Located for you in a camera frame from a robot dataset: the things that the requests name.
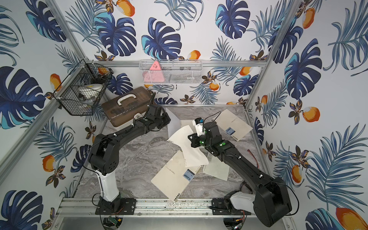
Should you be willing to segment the torn cream notebook page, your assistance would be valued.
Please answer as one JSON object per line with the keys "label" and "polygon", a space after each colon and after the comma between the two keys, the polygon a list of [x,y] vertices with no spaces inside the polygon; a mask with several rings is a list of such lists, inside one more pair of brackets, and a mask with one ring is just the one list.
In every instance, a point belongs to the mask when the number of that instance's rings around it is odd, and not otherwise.
{"label": "torn cream notebook page", "polygon": [[208,165],[209,161],[205,154],[197,148],[191,147],[191,141],[188,136],[194,134],[190,126],[184,126],[177,130],[173,135],[170,136],[168,141],[181,148],[183,153],[185,166],[199,167],[202,165]]}

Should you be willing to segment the large cream notebook blue label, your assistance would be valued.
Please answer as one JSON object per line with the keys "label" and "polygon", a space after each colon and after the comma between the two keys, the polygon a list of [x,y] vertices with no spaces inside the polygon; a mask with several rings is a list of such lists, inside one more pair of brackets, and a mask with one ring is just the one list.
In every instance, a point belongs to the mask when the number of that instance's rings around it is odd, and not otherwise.
{"label": "large cream notebook blue label", "polygon": [[176,202],[193,180],[201,166],[186,167],[183,153],[179,150],[153,177],[151,182],[172,202]]}

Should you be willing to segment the cream spiral notebook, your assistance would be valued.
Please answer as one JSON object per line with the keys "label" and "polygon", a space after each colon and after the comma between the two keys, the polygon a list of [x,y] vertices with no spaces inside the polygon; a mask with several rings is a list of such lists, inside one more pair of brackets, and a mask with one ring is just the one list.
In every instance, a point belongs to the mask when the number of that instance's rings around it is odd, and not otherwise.
{"label": "cream spiral notebook", "polygon": [[165,111],[171,119],[170,123],[167,125],[168,137],[171,137],[176,131],[178,131],[179,129],[181,129],[184,126],[189,126],[192,129],[193,133],[196,133],[195,126],[193,125],[193,120],[180,120],[169,109],[166,109]]}

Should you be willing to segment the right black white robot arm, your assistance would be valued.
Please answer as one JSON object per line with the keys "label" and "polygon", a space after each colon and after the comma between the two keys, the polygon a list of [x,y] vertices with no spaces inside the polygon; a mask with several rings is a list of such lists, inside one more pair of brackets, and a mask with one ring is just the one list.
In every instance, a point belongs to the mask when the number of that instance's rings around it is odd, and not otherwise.
{"label": "right black white robot arm", "polygon": [[191,147],[203,147],[209,154],[230,166],[250,188],[251,194],[241,190],[227,194],[221,204],[210,207],[215,214],[254,214],[266,227],[271,227],[285,216],[296,214],[288,194],[290,189],[280,178],[273,178],[249,162],[234,144],[222,138],[216,122],[202,118],[193,121],[196,133],[188,135]]}

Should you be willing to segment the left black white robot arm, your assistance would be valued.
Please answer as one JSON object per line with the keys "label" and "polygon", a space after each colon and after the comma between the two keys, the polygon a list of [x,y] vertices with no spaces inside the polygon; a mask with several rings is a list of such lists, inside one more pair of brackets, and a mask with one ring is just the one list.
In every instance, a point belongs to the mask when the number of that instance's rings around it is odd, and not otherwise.
{"label": "left black white robot arm", "polygon": [[120,149],[140,136],[160,131],[171,121],[163,107],[154,103],[154,98],[153,94],[145,115],[134,119],[130,126],[112,134],[100,134],[96,137],[97,143],[91,148],[88,162],[98,176],[101,199],[106,202],[112,203],[120,197],[115,175]]}

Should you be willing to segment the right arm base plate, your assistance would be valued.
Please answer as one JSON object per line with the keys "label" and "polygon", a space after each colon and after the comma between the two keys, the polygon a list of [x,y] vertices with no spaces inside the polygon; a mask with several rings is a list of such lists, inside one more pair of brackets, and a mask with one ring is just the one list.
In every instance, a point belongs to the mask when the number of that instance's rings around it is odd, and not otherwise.
{"label": "right arm base plate", "polygon": [[251,212],[236,209],[227,198],[214,198],[211,201],[209,209],[213,215],[233,215],[233,216],[248,216]]}

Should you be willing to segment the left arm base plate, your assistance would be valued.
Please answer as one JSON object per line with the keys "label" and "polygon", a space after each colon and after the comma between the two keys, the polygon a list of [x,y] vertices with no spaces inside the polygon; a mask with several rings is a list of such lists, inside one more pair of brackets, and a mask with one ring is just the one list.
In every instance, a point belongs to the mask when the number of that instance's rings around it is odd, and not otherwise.
{"label": "left arm base plate", "polygon": [[117,197],[112,202],[100,198],[95,214],[96,215],[133,215],[137,200],[134,198]]}

